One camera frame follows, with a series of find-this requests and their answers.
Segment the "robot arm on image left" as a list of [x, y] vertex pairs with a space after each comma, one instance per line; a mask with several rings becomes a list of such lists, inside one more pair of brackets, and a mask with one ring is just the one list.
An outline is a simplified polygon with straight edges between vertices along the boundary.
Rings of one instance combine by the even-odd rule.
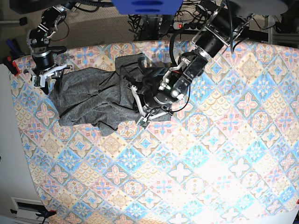
[[66, 52], [65, 46], [50, 46], [54, 34], [58, 31], [58, 25], [65, 21], [68, 4], [56, 5], [46, 9], [42, 14], [42, 21], [37, 28], [28, 32], [26, 42], [30, 49], [30, 55], [35, 62], [35, 68], [26, 69], [31, 75], [31, 83], [35, 88], [40, 88], [46, 95], [49, 93], [51, 79], [61, 81], [65, 70], [72, 69], [72, 65], [55, 63], [54, 54], [60, 55]]

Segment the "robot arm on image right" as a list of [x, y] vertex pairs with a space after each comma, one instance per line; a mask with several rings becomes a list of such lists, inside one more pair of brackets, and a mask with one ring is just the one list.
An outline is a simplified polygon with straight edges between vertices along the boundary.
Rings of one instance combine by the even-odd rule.
[[132, 85], [139, 111], [137, 125], [146, 128], [154, 119], [173, 115], [172, 104], [191, 94], [193, 80], [224, 46], [234, 49], [233, 41], [253, 16], [249, 9], [224, 1], [192, 38], [193, 50], [183, 53], [177, 61], [171, 52], [171, 67], [154, 69], [142, 79], [141, 87]]

